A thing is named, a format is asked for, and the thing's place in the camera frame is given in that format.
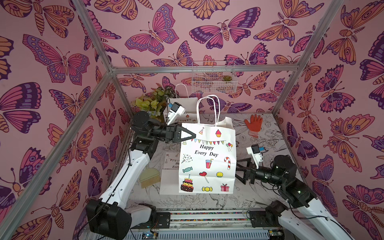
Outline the white paper gift bag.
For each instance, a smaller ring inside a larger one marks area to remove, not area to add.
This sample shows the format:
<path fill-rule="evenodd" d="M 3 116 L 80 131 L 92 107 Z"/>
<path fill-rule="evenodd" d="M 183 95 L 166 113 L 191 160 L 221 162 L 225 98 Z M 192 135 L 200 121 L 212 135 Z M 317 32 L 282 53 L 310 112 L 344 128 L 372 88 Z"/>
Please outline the white paper gift bag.
<path fill-rule="evenodd" d="M 161 172 L 160 195 L 196 195 L 195 193 L 180 193 L 179 184 L 180 153 L 167 152 Z"/>

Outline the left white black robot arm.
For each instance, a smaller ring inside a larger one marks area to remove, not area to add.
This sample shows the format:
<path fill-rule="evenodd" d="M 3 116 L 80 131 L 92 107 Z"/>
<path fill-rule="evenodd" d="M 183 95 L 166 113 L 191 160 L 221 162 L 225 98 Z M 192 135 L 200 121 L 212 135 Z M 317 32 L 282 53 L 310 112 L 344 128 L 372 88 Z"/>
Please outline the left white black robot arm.
<path fill-rule="evenodd" d="M 176 119 L 184 113 L 183 108 L 171 110 L 164 124 L 152 119 L 145 111 L 134 115 L 131 129 L 135 137 L 123 167 L 100 198 L 91 200 L 86 205 L 88 226 L 92 233 L 122 240 L 131 228 L 156 223 L 157 213 L 154 206 L 140 204 L 126 210 L 127 202 L 143 169 L 153 158 L 159 142 L 181 143 L 196 137 L 196 134 L 176 123 Z"/>

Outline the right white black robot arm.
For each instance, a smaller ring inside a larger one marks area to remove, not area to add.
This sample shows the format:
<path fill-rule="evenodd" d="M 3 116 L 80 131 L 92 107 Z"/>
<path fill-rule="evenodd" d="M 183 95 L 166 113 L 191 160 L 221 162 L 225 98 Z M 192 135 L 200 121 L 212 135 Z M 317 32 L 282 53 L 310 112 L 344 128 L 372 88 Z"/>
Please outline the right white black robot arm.
<path fill-rule="evenodd" d="M 278 194 L 286 201 L 273 201 L 265 208 L 265 221 L 280 225 L 300 240 L 351 240 L 352 236 L 325 208 L 307 184 L 296 177 L 297 166 L 290 156 L 278 155 L 270 167 L 258 166 L 256 154 L 237 161 L 236 176 L 243 184 L 255 181 L 278 187 Z"/>

